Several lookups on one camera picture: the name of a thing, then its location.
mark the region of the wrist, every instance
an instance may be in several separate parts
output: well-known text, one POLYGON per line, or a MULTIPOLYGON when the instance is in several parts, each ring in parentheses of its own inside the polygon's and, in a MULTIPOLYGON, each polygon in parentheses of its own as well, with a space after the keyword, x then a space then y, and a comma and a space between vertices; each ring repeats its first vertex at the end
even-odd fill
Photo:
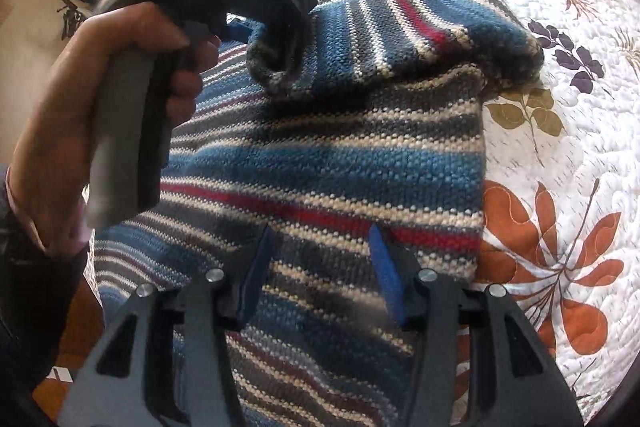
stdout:
POLYGON ((12 183, 12 179, 19 176, 11 176, 11 172, 10 167, 5 178, 9 206, 31 242, 52 258, 72 257, 81 251, 91 234, 84 221, 82 196, 78 196, 72 210, 54 215, 40 204, 28 204, 37 200, 25 197, 20 188, 15 188, 20 184, 12 183))

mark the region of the striped knit fabric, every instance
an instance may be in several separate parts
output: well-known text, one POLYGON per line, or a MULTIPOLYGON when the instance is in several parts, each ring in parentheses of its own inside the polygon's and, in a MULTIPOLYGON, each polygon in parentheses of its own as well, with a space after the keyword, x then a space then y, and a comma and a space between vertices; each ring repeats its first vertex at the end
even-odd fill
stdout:
POLYGON ((264 29, 223 49, 158 207, 97 234, 97 278, 110 316, 142 280, 184 285, 270 223, 282 248, 228 335, 248 422, 391 426, 414 338, 386 316, 367 231, 384 223, 423 266, 472 279, 481 98, 543 55, 502 0, 319 0, 312 29, 296 79, 268 67, 264 29))

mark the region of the bedspread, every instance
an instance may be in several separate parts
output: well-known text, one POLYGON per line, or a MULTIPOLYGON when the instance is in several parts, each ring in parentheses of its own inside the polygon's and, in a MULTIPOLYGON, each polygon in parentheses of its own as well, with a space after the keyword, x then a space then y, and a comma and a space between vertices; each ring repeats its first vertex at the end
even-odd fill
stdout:
POLYGON ((545 66, 537 86, 484 104, 477 286, 519 299, 588 421, 640 351, 640 0, 505 1, 545 66))

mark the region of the handheld tool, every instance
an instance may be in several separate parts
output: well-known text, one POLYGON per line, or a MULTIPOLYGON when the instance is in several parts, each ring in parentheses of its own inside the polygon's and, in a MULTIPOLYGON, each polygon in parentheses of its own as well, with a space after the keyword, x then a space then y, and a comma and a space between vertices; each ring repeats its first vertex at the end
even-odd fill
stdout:
POLYGON ((376 225, 369 248, 388 313, 402 329, 420 334, 399 425, 449 425, 460 325, 468 325, 471 347, 462 427, 584 425, 562 373, 504 286, 472 291, 448 275, 420 269, 415 255, 376 225))
MULTIPOLYGON (((228 12, 267 26, 304 26, 317 0, 103 0, 97 13, 151 1, 183 28, 191 46, 214 33, 225 38, 228 12)), ((160 198, 160 169, 168 161, 171 126, 165 107, 181 52, 132 48, 112 58, 100 86, 94 121, 87 220, 102 228, 134 217, 160 198)))
POLYGON ((276 248, 264 227, 221 268, 182 289, 143 283, 87 357, 58 420, 60 427, 242 427, 225 330, 255 313, 276 248), (184 327, 188 410, 175 404, 174 328, 184 327))

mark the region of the wooden floor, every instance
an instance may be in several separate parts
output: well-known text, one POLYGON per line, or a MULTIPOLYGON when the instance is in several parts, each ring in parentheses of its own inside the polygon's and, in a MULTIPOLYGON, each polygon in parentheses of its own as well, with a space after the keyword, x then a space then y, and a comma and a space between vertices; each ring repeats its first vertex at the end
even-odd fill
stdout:
POLYGON ((71 303, 66 329, 60 342, 60 353, 50 378, 34 391, 33 397, 40 408, 56 421, 69 389, 64 368, 74 371, 82 367, 84 359, 102 334, 102 308, 82 278, 78 292, 71 303))

